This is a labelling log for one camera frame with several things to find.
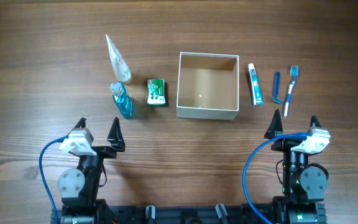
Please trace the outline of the green white soap box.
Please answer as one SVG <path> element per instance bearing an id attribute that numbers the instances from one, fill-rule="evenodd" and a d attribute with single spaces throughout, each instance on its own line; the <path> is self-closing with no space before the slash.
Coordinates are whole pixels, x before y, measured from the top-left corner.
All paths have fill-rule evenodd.
<path id="1" fill-rule="evenodd" d="M 165 99 L 165 80 L 151 79 L 147 81 L 148 98 L 147 104 L 152 106 L 162 106 L 166 104 Z"/>

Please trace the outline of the white floral lotion tube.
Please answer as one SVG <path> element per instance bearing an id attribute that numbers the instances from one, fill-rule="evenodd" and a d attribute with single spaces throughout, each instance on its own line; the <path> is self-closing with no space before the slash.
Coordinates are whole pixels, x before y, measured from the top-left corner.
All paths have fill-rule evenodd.
<path id="1" fill-rule="evenodd" d="M 127 63 L 123 59 L 120 51 L 114 45 L 113 41 L 108 35 L 106 35 L 106 40 L 108 44 L 109 57 L 111 60 L 111 65 L 114 70 L 116 78 L 120 82 L 129 82 L 132 79 L 132 73 L 127 66 Z"/>

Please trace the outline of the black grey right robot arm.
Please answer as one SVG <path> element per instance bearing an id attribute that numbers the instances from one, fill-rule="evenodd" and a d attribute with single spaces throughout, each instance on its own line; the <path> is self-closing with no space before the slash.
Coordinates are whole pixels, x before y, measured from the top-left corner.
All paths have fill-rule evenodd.
<path id="1" fill-rule="evenodd" d="M 330 134 L 313 115 L 305 140 L 285 137 L 273 142 L 271 150 L 281 152 L 283 196 L 275 196 L 265 214 L 271 223 L 326 223 L 324 191 L 329 173 L 309 157 L 319 154 L 329 144 Z"/>

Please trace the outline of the white cardboard box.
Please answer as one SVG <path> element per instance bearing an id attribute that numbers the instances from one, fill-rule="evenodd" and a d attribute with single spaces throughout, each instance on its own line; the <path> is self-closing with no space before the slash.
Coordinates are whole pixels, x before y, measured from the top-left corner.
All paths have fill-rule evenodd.
<path id="1" fill-rule="evenodd" d="M 234 120 L 239 112 L 239 57 L 182 52 L 177 117 Z"/>

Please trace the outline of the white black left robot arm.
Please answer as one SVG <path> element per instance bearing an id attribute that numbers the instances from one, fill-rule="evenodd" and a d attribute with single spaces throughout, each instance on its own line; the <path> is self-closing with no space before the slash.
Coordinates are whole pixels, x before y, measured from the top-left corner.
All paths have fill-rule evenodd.
<path id="1" fill-rule="evenodd" d="M 107 141 L 108 146 L 93 146 L 93 136 L 81 118 L 63 138 L 60 150 L 79 158 L 75 169 L 68 169 L 58 180 L 62 195 L 62 213 L 57 223 L 118 223 L 118 217 L 104 199 L 98 199 L 101 175 L 106 173 L 105 159 L 115 159 L 126 145 L 121 133 L 119 118 L 115 117 Z"/>

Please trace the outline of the blue mouthwash bottle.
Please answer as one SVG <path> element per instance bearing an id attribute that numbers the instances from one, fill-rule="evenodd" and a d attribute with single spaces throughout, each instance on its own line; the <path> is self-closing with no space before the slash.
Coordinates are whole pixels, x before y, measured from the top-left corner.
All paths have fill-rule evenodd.
<path id="1" fill-rule="evenodd" d="M 122 82 L 113 82 L 110 86 L 113 100 L 125 119 L 131 119 L 133 104 Z"/>

